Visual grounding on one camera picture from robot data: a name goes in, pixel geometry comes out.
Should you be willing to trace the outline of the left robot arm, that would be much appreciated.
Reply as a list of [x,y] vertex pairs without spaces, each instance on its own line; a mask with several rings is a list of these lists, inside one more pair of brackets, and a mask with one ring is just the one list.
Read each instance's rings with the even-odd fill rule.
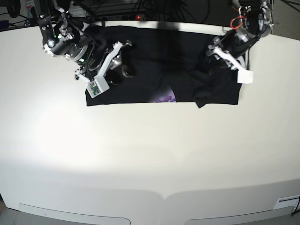
[[273,12],[269,0],[230,0],[228,5],[238,12],[230,21],[230,30],[213,39],[206,56],[210,63],[219,62],[222,68],[235,70],[231,60],[220,56],[216,50],[235,59],[244,58],[245,53],[273,30]]

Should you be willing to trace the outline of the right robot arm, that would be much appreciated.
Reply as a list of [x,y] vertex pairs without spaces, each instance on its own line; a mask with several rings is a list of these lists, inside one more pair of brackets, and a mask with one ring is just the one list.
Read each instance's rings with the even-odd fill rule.
[[[72,2],[88,15],[73,17],[69,11]],[[105,20],[101,20],[83,0],[35,0],[34,4],[43,44],[48,48],[45,51],[55,56],[71,56],[75,46],[86,47],[86,52],[79,57],[83,61],[77,59],[76,63],[83,69],[83,76],[89,82],[94,81],[98,63],[93,66],[92,57],[97,50],[104,51],[107,46],[103,39],[97,41],[96,35],[84,26],[93,28],[96,22],[104,26]]]

